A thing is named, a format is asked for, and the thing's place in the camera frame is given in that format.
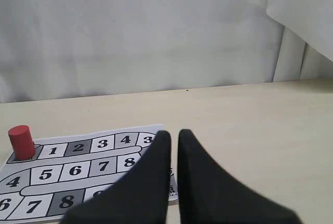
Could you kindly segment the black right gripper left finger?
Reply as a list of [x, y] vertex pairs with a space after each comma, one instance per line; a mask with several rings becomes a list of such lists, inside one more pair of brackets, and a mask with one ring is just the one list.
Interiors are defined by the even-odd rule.
[[165, 223], [171, 136], [157, 132], [140, 160], [116, 183], [68, 210], [61, 223]]

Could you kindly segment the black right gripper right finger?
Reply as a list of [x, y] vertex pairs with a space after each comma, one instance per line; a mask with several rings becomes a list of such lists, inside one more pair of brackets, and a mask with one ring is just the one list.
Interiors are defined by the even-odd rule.
[[178, 136], [177, 184], [181, 223], [301, 223], [223, 169], [189, 129]]

